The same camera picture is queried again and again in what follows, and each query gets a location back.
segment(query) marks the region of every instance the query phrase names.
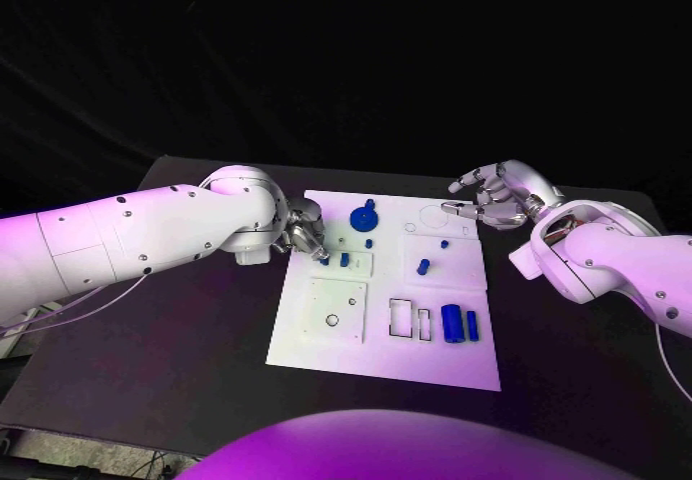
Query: table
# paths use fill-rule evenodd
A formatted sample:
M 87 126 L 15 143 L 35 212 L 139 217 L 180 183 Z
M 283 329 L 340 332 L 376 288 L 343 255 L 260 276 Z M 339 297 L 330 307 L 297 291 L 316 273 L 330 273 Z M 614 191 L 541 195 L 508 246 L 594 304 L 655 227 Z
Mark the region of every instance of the table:
M 198 184 L 227 164 L 163 157 L 141 188 Z M 260 167 L 289 196 L 319 189 L 436 198 L 449 184 Z M 662 228 L 643 194 L 570 187 L 564 193 L 620 203 Z M 503 233 L 479 228 L 500 393 L 265 365 L 289 256 L 241 267 L 219 251 L 152 275 L 113 307 L 54 331 L 0 406 L 0 423 L 205 455 L 302 415 L 387 408 L 499 426 L 645 477 L 662 469 L 666 478 L 689 476 L 692 409 L 663 368 L 653 324 L 622 295 L 575 305 L 544 277 L 524 279 L 508 254 L 529 231 L 531 225 Z M 72 315 L 131 283 L 110 287 Z M 665 341 L 681 381 L 692 385 L 692 342 L 672 332 Z

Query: black background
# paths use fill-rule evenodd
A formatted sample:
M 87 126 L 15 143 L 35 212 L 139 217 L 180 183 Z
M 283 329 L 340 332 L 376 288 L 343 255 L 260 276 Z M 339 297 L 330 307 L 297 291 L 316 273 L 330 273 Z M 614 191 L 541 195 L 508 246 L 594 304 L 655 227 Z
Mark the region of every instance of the black background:
M 133 190 L 163 154 L 456 177 L 518 158 L 689 231 L 689 24 L 211 0 L 0 6 L 0 208 Z

